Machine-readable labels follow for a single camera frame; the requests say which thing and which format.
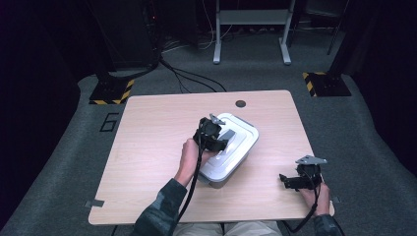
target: gray carpet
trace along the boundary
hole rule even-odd
[[[332,195],[341,200],[335,204],[335,218],[346,235],[415,235],[417,179],[376,133],[355,83],[343,76],[352,96],[310,97],[302,78],[303,72],[326,71],[341,39],[342,34],[326,56],[329,35],[298,32],[290,48],[291,66],[282,63],[275,33],[225,40],[220,65],[212,64],[213,45],[206,50],[180,47],[163,57],[174,67],[217,80],[228,91],[289,90],[315,155],[328,160],[323,175]],[[79,82],[82,96],[71,124],[1,236],[111,234],[113,226],[89,225],[89,208],[84,205],[95,196],[116,134],[99,132],[100,127],[110,112],[119,113],[112,118],[120,121],[124,105],[88,105],[96,82],[94,76]],[[196,83],[183,83],[192,92],[210,92]],[[180,92],[174,75],[159,65],[136,79],[131,95]],[[298,221],[290,223],[295,226]],[[131,230],[130,225],[119,226],[115,235]],[[296,235],[314,235],[311,221]]]

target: left hand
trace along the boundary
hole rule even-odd
[[[217,154],[217,151],[203,151],[201,167],[203,167],[211,157]],[[180,166],[174,177],[174,179],[184,187],[187,187],[193,178],[198,156],[199,146],[193,139],[188,139],[183,145]]]

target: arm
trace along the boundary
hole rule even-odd
[[[193,139],[183,145],[180,166],[175,177],[171,179],[157,194],[156,200],[148,206],[135,223],[131,236],[172,235],[177,226],[178,211],[185,195],[187,185],[196,170],[199,147]],[[202,166],[215,152],[204,151]]]
[[[315,202],[315,194],[313,190],[300,189],[306,204],[310,207]],[[322,183],[318,187],[317,191],[320,191],[319,199],[317,202],[317,208],[314,213],[314,226],[316,236],[341,236],[342,232],[337,227],[337,223],[329,213],[330,208],[330,189],[325,183]]]

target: table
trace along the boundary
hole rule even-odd
[[[181,222],[304,218],[309,209],[301,195],[285,189],[278,174],[297,176],[295,160],[313,152],[290,92],[264,90],[130,97],[95,196],[104,204],[91,208],[89,222],[135,223],[175,175],[183,143],[210,113],[238,116],[260,136],[221,189],[198,181]]]
[[[221,25],[285,25],[283,37],[279,39],[282,59],[285,65],[291,64],[286,45],[295,0],[291,0],[288,9],[277,10],[220,10],[220,0],[216,0],[215,13],[215,49],[212,62],[220,63]]]

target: pants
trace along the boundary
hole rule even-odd
[[[174,236],[282,236],[275,221],[225,223],[224,234],[218,223],[178,224]]]

